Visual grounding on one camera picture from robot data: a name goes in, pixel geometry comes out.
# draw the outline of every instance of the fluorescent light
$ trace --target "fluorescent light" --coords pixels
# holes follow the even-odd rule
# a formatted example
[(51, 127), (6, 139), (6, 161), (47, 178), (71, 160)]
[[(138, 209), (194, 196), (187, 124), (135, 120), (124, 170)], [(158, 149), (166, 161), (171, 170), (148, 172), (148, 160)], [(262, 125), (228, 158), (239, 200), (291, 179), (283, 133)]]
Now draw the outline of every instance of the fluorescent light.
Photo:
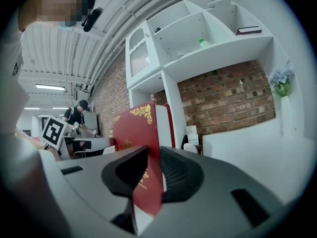
[(40, 84), (36, 84), (35, 86), (36, 88), (65, 91), (65, 87), (63, 86), (40, 85)]

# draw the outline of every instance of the book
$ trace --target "book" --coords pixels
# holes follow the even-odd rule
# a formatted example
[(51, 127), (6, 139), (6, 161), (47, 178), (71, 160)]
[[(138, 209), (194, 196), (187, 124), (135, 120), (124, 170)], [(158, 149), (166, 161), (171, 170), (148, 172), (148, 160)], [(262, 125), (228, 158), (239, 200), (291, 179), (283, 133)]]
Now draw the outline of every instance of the book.
[(172, 147), (168, 110), (155, 105), (155, 102), (148, 102), (121, 113), (113, 123), (116, 151), (148, 146), (148, 168), (132, 195), (139, 235), (161, 208), (164, 188), (159, 147)]
[(250, 26), (250, 27), (238, 28), (237, 35), (254, 34), (254, 33), (261, 33), (261, 32), (262, 32), (262, 29), (259, 26)]

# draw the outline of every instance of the person in black shirt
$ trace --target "person in black shirt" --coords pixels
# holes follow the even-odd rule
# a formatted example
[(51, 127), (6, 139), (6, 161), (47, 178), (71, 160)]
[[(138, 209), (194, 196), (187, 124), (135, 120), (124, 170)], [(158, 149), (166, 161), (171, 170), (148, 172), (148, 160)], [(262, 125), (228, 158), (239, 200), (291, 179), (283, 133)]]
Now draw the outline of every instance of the person in black shirt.
[(94, 135), (94, 133), (90, 129), (88, 129), (87, 126), (85, 126), (83, 112), (87, 110), (87, 108), (88, 102), (85, 100), (81, 100), (76, 107), (66, 110), (62, 120), (70, 125), (74, 125), (75, 122), (78, 122), (83, 130), (89, 132), (91, 135)]

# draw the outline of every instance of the white vase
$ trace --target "white vase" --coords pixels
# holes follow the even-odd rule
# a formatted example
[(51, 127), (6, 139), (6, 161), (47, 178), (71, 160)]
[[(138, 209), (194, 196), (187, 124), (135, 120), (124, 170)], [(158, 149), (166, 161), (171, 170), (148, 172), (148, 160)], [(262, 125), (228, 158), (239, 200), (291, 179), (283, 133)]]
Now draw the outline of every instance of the white vase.
[(282, 133), (283, 137), (289, 138), (293, 134), (292, 109), (288, 96), (281, 98)]

